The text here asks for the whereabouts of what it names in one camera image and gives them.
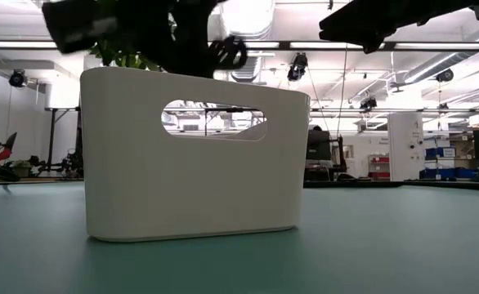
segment white basket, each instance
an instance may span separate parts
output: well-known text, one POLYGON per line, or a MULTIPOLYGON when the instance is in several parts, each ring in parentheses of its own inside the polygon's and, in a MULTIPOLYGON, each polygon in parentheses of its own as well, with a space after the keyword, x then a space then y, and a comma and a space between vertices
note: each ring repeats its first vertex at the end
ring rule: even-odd
POLYGON ((138 69, 81 77, 87 232, 142 241, 288 229, 298 223, 309 97, 138 69), (165 105, 196 100, 260 109, 256 141, 182 138, 165 105))

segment table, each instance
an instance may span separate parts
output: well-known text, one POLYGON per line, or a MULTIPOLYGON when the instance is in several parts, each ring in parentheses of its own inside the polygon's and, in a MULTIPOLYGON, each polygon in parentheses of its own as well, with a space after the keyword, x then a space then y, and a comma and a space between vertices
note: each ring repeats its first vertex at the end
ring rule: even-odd
POLYGON ((303 194, 299 229, 121 244, 82 183, 0 185, 0 293, 479 293, 479 191, 303 194))

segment handle cutout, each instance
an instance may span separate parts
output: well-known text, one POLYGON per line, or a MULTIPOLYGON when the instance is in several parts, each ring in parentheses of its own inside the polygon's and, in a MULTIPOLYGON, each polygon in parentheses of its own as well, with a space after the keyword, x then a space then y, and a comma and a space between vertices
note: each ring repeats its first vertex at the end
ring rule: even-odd
POLYGON ((161 123, 178 137, 261 140, 268 130, 268 119, 260 109, 190 100, 175 100, 161 113, 161 123))

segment teal table surface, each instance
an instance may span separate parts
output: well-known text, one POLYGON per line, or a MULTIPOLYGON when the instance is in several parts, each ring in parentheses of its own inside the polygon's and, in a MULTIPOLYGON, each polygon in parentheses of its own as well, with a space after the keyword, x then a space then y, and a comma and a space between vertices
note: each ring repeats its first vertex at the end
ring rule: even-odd
POLYGON ((479 293, 479 191, 306 189, 278 233, 103 243, 83 184, 0 185, 0 293, 479 293))

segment white pillar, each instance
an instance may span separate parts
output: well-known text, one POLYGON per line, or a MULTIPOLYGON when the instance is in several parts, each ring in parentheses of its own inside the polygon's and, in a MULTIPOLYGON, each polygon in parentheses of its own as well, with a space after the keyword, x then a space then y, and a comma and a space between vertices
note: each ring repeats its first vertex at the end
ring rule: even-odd
POLYGON ((425 165, 421 113, 389 114, 388 141, 391 180, 418 180, 425 165))

